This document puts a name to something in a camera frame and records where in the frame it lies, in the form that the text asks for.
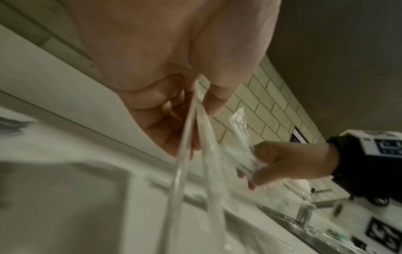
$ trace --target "stainless steel sink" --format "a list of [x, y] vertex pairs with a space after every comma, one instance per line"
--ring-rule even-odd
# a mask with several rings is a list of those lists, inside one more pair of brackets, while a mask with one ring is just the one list
[[282, 226], [288, 232], [292, 233], [295, 237], [310, 246], [316, 252], [321, 254], [349, 254], [355, 253], [354, 251], [337, 244], [330, 236], [312, 228], [303, 228], [298, 225], [294, 219], [289, 218], [281, 213], [273, 211], [264, 206], [259, 208], [277, 224]]

